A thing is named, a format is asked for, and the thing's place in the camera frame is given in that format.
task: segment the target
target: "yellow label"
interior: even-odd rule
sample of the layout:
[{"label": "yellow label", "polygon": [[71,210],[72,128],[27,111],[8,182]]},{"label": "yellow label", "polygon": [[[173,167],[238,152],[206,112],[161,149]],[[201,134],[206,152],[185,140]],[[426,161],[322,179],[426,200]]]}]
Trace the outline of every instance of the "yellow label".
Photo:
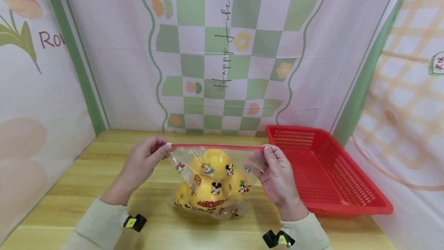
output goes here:
[{"label": "yellow label", "polygon": [[287,240],[285,239],[285,236],[283,236],[283,235],[279,236],[279,244],[287,244]]},{"label": "yellow label", "polygon": [[134,224],[136,223],[137,219],[136,218],[131,218],[130,220],[128,220],[128,222],[126,223],[125,228],[132,228],[134,226]]}]

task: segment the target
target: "green stem illustration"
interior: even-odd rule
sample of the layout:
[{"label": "green stem illustration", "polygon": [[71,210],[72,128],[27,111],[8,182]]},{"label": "green stem illustration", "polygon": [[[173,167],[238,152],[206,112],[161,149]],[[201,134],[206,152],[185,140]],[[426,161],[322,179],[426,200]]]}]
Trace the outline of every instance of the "green stem illustration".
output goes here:
[{"label": "green stem illustration", "polygon": [[40,68],[39,68],[39,64],[37,64],[37,62],[34,60],[32,60],[32,62],[34,62],[34,65],[37,67],[37,70],[39,71],[39,73],[42,74],[42,71],[40,71]]},{"label": "green stem illustration", "polygon": [[14,27],[14,30],[17,32],[17,34],[20,34],[17,30],[17,26],[15,25],[14,21],[14,15],[12,14],[12,9],[9,9],[9,17],[11,18],[12,27]]},{"label": "green stem illustration", "polygon": [[37,64],[37,56],[35,54],[34,45],[32,44],[28,22],[24,21],[21,30],[18,31],[14,20],[14,14],[11,9],[9,9],[9,18],[11,19],[12,26],[0,14],[0,19],[5,23],[4,25],[0,23],[0,46],[12,44],[20,47],[29,54],[29,57],[32,59],[37,70],[42,74],[40,67]]},{"label": "green stem illustration", "polygon": [[9,25],[9,23],[6,21],[6,19],[1,14],[0,14],[0,19],[2,19],[2,21],[5,22],[7,28],[13,30],[13,28]]}]

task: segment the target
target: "person's left hand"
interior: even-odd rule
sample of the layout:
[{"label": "person's left hand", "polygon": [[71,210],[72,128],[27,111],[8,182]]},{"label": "person's left hand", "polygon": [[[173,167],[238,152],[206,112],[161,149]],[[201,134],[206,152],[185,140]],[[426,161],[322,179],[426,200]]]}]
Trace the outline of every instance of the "person's left hand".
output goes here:
[{"label": "person's left hand", "polygon": [[156,165],[172,151],[168,140],[161,136],[148,137],[128,155],[122,171],[102,196],[102,201],[126,206],[131,194],[151,176]]}]

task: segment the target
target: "black wrist strap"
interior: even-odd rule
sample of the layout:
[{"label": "black wrist strap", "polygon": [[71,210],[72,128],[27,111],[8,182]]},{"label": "black wrist strap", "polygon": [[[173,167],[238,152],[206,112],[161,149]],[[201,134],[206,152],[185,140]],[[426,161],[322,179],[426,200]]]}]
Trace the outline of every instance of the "black wrist strap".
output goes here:
[{"label": "black wrist strap", "polygon": [[136,215],[136,217],[132,217],[131,215],[123,223],[124,228],[130,228],[140,233],[143,226],[145,226],[146,218],[143,215]]},{"label": "black wrist strap", "polygon": [[262,236],[262,238],[270,249],[278,246],[278,244],[286,244],[287,247],[292,247],[295,243],[295,240],[283,231],[279,231],[277,234],[274,234],[272,230],[269,230],[265,235]]}]

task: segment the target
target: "hand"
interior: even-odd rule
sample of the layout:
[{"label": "hand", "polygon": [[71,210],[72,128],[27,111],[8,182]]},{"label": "hand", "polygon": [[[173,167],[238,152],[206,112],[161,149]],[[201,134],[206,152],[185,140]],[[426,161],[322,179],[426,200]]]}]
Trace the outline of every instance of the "hand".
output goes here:
[{"label": "hand", "polygon": [[299,198],[291,164],[280,148],[265,145],[264,153],[250,158],[261,169],[249,166],[260,180],[265,194],[274,203],[283,221],[298,221],[309,214]]},{"label": "hand", "polygon": [[146,182],[156,165],[172,151],[172,146],[167,143],[164,137],[152,136],[135,146],[101,200],[115,206],[128,205],[132,193]]}]

